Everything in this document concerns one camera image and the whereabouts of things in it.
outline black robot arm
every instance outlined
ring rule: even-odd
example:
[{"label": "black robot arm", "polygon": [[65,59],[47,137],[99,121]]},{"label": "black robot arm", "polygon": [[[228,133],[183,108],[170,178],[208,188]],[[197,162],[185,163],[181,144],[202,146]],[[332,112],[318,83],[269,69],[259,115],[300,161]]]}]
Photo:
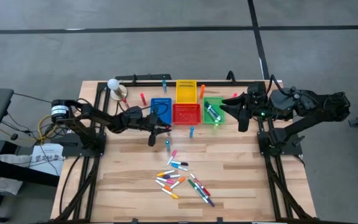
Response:
[{"label": "black robot arm", "polygon": [[[268,92],[275,82],[277,90],[270,97]],[[343,92],[332,95],[317,95],[309,90],[281,88],[272,75],[268,89],[264,82],[249,85],[247,93],[223,100],[221,109],[239,121],[239,131],[247,131],[249,120],[258,117],[262,120],[280,119],[288,121],[295,111],[303,119],[285,128],[273,128],[269,131],[272,146],[282,146],[288,139],[300,131],[323,121],[343,121],[349,115],[350,103]]]},{"label": "black robot arm", "polygon": [[[80,111],[80,114],[75,116],[72,108],[76,108]],[[84,147],[88,149],[98,147],[98,135],[94,128],[86,127],[81,122],[82,119],[103,124],[115,134],[120,134],[127,129],[149,131],[149,146],[154,146],[156,135],[171,131],[167,128],[170,125],[161,121],[157,113],[158,108],[156,107],[153,112],[143,117],[142,109],[138,106],[133,106],[126,111],[111,116],[88,103],[79,103],[75,100],[54,100],[52,102],[52,122],[54,124],[66,125],[79,135]]]}]

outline wooden table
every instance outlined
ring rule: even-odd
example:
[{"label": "wooden table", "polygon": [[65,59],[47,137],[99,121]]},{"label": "wooden table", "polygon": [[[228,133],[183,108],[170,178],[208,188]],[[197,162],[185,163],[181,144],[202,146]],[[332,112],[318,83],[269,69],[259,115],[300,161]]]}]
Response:
[{"label": "wooden table", "polygon": [[[97,83],[83,82],[80,97],[93,103]],[[207,86],[204,95],[230,98],[233,93],[243,91],[246,87]],[[168,87],[166,95],[162,87],[128,87],[128,92],[130,106],[143,107],[140,92],[144,93],[148,103],[151,98],[158,97],[171,97],[172,103],[175,102],[174,87]],[[115,110],[116,103],[110,98],[108,113],[114,114]],[[148,113],[149,110],[145,110],[144,116]],[[275,127],[284,127],[290,122],[276,121]],[[226,124],[221,125],[217,132],[213,131],[212,125],[195,126],[193,139],[189,138],[189,126],[173,125],[171,137],[159,135],[154,147],[147,145],[149,133],[145,131],[129,129],[122,134],[113,134],[106,130],[108,145],[99,165],[91,221],[129,222],[138,218],[140,222],[213,222],[217,217],[223,217],[224,221],[275,220],[265,161],[260,155],[256,137],[258,124],[251,119],[245,133],[237,131],[237,124],[226,114]],[[190,173],[194,173],[211,193],[216,205],[214,208],[201,200],[187,180],[174,189],[178,200],[162,192],[161,186],[155,183],[157,173],[172,169],[166,166],[170,157],[165,148],[166,139],[170,140],[171,149],[178,151],[175,160],[189,163],[189,172],[180,170],[178,173],[187,179],[191,178]],[[62,186],[74,159],[68,158],[64,162],[51,218],[58,216]],[[307,213],[315,216],[303,164],[293,156],[282,156],[282,161],[289,191]],[[81,166],[82,158],[69,176],[63,207],[77,191]],[[281,213],[285,217],[282,195],[278,189],[277,192]],[[80,217],[85,215],[87,198],[85,193]]]}]

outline green basket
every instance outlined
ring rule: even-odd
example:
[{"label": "green basket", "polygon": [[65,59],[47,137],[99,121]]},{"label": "green basket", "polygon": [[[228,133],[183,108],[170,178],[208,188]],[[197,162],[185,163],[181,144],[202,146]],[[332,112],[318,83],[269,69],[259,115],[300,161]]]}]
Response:
[{"label": "green basket", "polygon": [[201,105],[203,107],[203,120],[204,124],[215,124],[215,120],[211,118],[211,116],[208,114],[208,111],[206,110],[204,104],[205,102],[208,102],[212,108],[221,116],[220,122],[218,124],[224,124],[224,114],[225,112],[220,109],[219,105],[222,105],[223,97],[204,97],[203,98],[203,104]]}]

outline white cloth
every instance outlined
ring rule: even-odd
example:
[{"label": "white cloth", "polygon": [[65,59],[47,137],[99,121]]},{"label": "white cloth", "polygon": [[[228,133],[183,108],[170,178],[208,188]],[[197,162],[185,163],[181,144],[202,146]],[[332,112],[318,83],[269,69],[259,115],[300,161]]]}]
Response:
[{"label": "white cloth", "polygon": [[[17,156],[13,154],[0,155],[0,161],[7,162],[9,164],[15,164],[21,167],[29,167],[31,162],[31,156]],[[0,177],[0,192],[9,192],[17,195],[23,182]]]}]

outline white paper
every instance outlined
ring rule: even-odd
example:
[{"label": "white paper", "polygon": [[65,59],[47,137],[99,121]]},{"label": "white paper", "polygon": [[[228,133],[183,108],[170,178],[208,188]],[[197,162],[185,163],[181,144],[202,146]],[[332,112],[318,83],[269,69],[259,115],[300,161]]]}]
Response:
[{"label": "white paper", "polygon": [[43,144],[34,146],[30,169],[60,176],[63,167],[63,146],[59,144]]}]

